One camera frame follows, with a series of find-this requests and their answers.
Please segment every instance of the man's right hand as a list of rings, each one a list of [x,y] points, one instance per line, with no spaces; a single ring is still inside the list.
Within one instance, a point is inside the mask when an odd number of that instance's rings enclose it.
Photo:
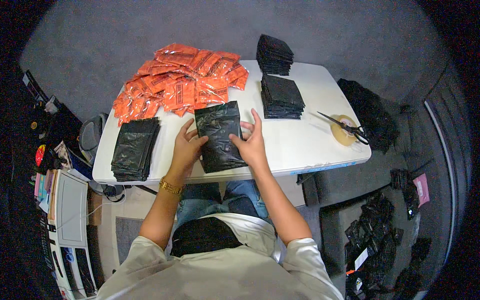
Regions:
[[[265,154],[265,143],[262,135],[262,120],[258,113],[252,108],[253,119],[255,124],[248,122],[240,122],[240,126],[250,130],[251,134],[244,132],[243,141],[234,134],[228,137],[232,143],[237,146],[243,160],[253,169],[255,173],[270,170],[267,163],[267,156]]]

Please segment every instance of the black resealable pouch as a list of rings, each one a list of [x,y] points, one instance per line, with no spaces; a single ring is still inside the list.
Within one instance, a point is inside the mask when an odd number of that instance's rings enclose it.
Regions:
[[[198,136],[208,136],[202,146],[202,166],[205,173],[246,167],[238,148],[228,138],[234,134],[240,138],[240,112],[236,101],[195,110]]]

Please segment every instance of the pink envelope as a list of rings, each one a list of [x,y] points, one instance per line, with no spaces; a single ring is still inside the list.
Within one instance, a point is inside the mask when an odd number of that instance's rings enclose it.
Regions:
[[[428,195],[428,185],[427,185],[427,176],[425,173],[421,174],[413,180],[413,183],[417,187],[417,194],[419,196],[419,207],[422,206],[425,202],[430,201],[430,196]]]

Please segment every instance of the wristwatch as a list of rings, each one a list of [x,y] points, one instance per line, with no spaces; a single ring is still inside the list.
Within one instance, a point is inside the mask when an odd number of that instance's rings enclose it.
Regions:
[[[166,182],[164,180],[165,176],[162,177],[162,179],[160,180],[160,184],[158,186],[159,189],[164,189],[165,191],[167,192],[170,192],[172,194],[175,194],[175,195],[178,195],[180,196],[181,195],[181,192],[183,191],[183,187],[174,187],[173,185],[171,185],[170,183]]]

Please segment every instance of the black pouch pile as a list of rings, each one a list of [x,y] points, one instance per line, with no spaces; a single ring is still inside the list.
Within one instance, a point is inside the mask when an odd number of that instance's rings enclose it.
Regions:
[[[238,148],[228,138],[234,134],[240,138],[240,112],[236,101],[195,110],[198,136],[208,136],[202,146],[202,166],[205,173],[246,167]]]
[[[257,44],[257,62],[262,73],[287,76],[293,63],[293,52],[284,41],[261,35]]]
[[[368,135],[370,148],[385,154],[399,131],[392,116],[382,106],[380,96],[356,81],[340,79],[337,84]]]
[[[122,124],[111,169],[118,182],[147,180],[152,150],[159,131],[160,123],[157,118]]]
[[[295,81],[264,74],[261,83],[265,119],[300,120],[305,103]]]

